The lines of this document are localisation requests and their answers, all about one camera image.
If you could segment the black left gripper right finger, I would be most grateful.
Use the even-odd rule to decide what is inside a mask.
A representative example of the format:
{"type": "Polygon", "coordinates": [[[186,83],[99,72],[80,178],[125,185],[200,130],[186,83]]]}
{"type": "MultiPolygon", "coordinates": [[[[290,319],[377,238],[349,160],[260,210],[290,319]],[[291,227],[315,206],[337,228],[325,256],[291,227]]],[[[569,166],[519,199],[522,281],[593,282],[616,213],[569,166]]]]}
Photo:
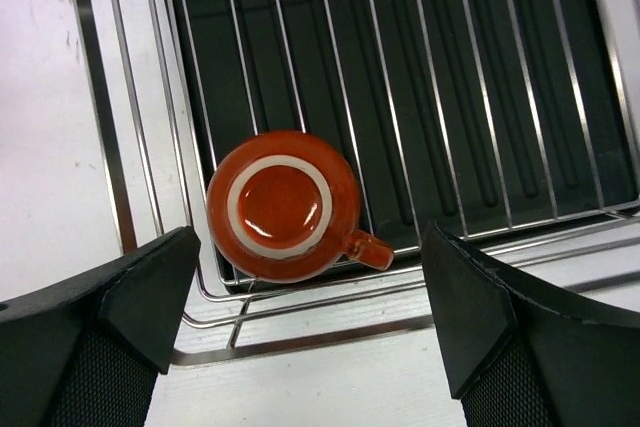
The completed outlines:
{"type": "Polygon", "coordinates": [[[435,223],[421,258],[467,425],[638,425],[638,313],[500,262],[435,223]]]}

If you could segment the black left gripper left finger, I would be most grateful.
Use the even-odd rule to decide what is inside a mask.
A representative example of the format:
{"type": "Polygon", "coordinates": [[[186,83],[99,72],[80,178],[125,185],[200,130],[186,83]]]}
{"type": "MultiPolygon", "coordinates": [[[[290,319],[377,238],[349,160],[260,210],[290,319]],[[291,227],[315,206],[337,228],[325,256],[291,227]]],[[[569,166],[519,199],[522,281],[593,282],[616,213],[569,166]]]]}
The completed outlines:
{"type": "Polygon", "coordinates": [[[142,426],[166,374],[200,240],[176,228],[1,304],[4,426],[142,426]]]}

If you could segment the red orange glazed cup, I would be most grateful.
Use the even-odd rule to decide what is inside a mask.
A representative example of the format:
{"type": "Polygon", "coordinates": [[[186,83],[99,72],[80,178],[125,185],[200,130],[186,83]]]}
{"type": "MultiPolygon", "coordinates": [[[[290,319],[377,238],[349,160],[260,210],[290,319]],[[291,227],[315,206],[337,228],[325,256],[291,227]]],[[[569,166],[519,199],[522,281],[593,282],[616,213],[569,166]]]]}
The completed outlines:
{"type": "Polygon", "coordinates": [[[206,207],[212,240],[241,272],[294,283],[341,257],[377,271],[391,246],[359,227],[358,182],[344,157],[311,134],[260,134],[231,151],[215,170],[206,207]]]}

